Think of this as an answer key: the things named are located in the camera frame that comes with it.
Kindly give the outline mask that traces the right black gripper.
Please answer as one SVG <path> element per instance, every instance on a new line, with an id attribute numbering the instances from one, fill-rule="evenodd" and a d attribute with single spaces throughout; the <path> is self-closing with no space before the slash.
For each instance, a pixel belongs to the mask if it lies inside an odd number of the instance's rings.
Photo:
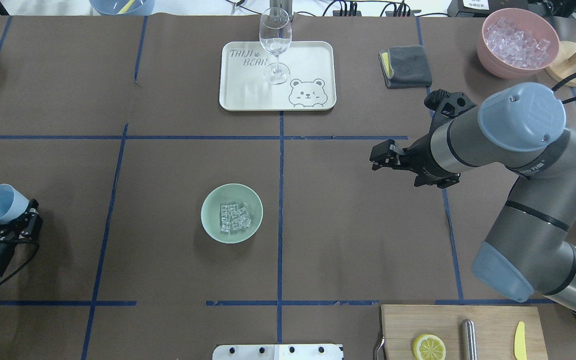
<path id="1" fill-rule="evenodd" d="M 439 189 L 456 185 L 461 175 L 444 170 L 435 161 L 431 150 L 431 134 L 414 141 L 404 150 L 394 140 L 385 140 L 374 145 L 370 152 L 372 170 L 391 168 L 415 173 L 414 187 L 436 186 Z"/>

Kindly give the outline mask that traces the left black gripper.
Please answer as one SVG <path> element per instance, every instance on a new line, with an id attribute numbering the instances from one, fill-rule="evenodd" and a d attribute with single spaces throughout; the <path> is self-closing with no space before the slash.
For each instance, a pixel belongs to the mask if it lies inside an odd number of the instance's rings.
<path id="1" fill-rule="evenodd" d="M 41 248 L 39 236 L 41 234 L 43 219 L 39 216 L 38 208 L 38 201 L 32 198 L 25 212 L 17 219 L 7 224 L 0 224 L 0 276 L 5 275 L 15 255 L 17 246 L 32 245 L 34 246 L 34 250 L 25 262 L 11 273 L 12 276 L 16 275 L 32 262 L 39 248 Z"/>

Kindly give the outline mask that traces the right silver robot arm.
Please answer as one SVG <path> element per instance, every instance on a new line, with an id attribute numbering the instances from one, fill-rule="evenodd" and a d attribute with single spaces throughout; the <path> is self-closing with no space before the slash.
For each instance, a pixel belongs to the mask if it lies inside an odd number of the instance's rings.
<path id="1" fill-rule="evenodd" d="M 437 89 L 423 104 L 429 132 L 400 148 L 373 146 L 372 169 L 415 173 L 414 186 L 453 186 L 462 173 L 502 164 L 518 176 L 471 265 L 482 283 L 518 303 L 534 293 L 576 314 L 576 130 L 549 87 L 523 82 L 477 105 Z"/>

